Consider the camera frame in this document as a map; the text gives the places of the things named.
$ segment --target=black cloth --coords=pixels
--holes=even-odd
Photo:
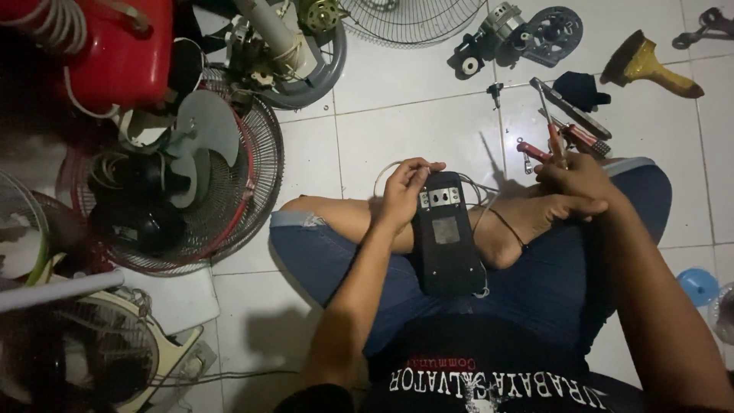
[[[584,112],[591,112],[594,106],[611,103],[610,95],[597,92],[596,80],[588,73],[563,73],[553,82],[553,89],[565,101]]]
[[[408,323],[368,361],[372,387],[361,412],[603,412],[582,356],[530,331],[479,315]],[[335,385],[309,387],[276,412],[353,412]]]

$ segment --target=white tile floor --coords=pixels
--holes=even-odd
[[[554,69],[520,60],[514,68],[490,64],[460,81],[446,65],[458,37],[412,51],[350,37],[334,91],[304,110],[278,114],[286,169],[276,208],[302,193],[366,198],[384,165],[411,156],[447,162],[448,169],[490,186],[502,179],[529,184],[533,179],[523,172],[516,139],[543,147],[547,132],[527,81],[552,81],[568,70],[599,74],[614,49],[643,29],[658,44],[659,60],[694,77],[706,95],[685,100],[646,81],[623,89],[605,85],[600,90],[611,94],[612,103],[594,117],[614,135],[610,144],[617,156],[651,157],[670,177],[673,205],[661,250],[673,272],[698,266],[718,274],[721,283],[734,281],[734,164],[728,159],[734,154],[734,42],[702,40],[689,51],[671,47],[682,31],[697,29],[698,15],[709,7],[734,17],[734,0],[648,0],[644,7],[635,0],[516,3],[526,18],[558,3],[573,8],[584,21],[578,49]],[[466,32],[486,11],[479,14]],[[213,25],[204,31],[219,28]],[[495,80],[506,87],[499,111],[484,93]],[[279,270],[267,230],[213,271],[222,315],[206,328],[207,341],[219,351],[216,367],[298,369],[320,309]],[[734,351],[722,347],[734,368]],[[595,371],[639,385],[616,315],[587,360]],[[264,412],[293,385],[288,376],[229,380],[195,388],[186,401],[194,412]]]

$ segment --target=ripped jeans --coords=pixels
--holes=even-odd
[[[665,173],[647,158],[625,159],[605,169],[659,242],[672,202]],[[339,288],[357,250],[357,245],[307,212],[273,212],[270,240],[288,271],[322,306]],[[533,240],[513,266],[488,270],[490,293],[483,298],[424,295],[409,259],[393,254],[363,352],[367,357],[378,353],[414,318],[474,313],[510,320],[546,342],[586,355],[615,311],[599,242],[592,224],[574,220],[556,224]]]

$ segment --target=white pipe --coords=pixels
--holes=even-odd
[[[234,0],[242,15],[270,46],[274,57],[289,53],[298,41],[267,0]]]
[[[119,287],[125,282],[121,270],[95,274],[80,279],[53,281],[35,287],[20,287],[0,292],[0,313],[14,309],[24,309],[37,304],[77,295],[90,294],[110,287]]]

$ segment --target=wrench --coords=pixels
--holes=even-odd
[[[725,18],[717,7],[706,10],[698,20],[701,28],[693,33],[681,33],[673,39],[674,48],[687,49],[701,39],[734,40],[734,21]],[[724,33],[709,33],[710,30]]]

